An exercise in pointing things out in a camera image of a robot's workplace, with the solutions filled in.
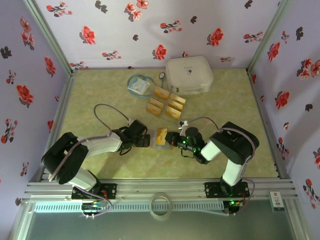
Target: blue cable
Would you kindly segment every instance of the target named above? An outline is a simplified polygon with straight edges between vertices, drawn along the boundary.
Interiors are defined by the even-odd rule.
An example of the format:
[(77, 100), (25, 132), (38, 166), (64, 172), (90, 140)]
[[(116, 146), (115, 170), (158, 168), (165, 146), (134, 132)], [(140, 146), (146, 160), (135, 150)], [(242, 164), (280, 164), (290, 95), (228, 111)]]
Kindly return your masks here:
[[(140, 79), (145, 80), (145, 81), (147, 81), (147, 80), (149, 79), (149, 80), (151, 80), (151, 82), (154, 83), (154, 85), (156, 85), (155, 81), (154, 81), (151, 77), (149, 77), (149, 76), (144, 76), (144, 75), (141, 75), (141, 74), (136, 74), (136, 75), (132, 75), (132, 76), (128, 79), (128, 82), (126, 83), (126, 86), (127, 86), (127, 87), (129, 87), (130, 81), (131, 81), (133, 78), (140, 78)], [(162, 82), (161, 82), (161, 88), (164, 88), (164, 79), (162, 78), (161, 81), (162, 81)], [(129, 92), (130, 92), (132, 95), (136, 96), (136, 97), (151, 97), (151, 96), (152, 96), (152, 94), (140, 95), (140, 94), (137, 94), (137, 93), (135, 93), (135, 92), (133, 92), (133, 91), (131, 91), (131, 90), (129, 90)]]

